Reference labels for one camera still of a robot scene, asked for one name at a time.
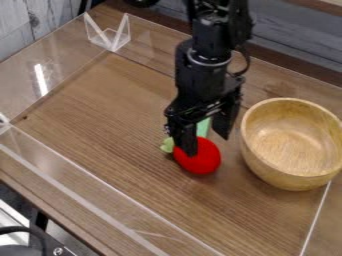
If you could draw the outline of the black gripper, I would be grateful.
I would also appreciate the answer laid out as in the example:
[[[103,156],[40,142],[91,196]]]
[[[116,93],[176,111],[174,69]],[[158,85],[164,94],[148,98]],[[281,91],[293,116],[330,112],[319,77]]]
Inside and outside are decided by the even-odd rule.
[[[176,46],[178,94],[164,110],[175,146],[188,157],[198,153],[197,124],[213,118],[211,128],[227,140],[241,109],[243,72],[230,74],[230,59],[209,63],[186,40]]]

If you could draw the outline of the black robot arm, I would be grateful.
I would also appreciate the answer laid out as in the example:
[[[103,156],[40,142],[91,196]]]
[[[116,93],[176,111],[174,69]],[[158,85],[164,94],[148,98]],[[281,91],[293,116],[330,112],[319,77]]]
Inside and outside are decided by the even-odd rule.
[[[231,133],[241,108],[243,71],[231,72],[233,53],[250,54],[254,22],[249,0],[186,0],[191,38],[175,52],[176,97],[164,110],[166,129],[187,156],[198,154],[198,123],[211,119],[222,138]]]

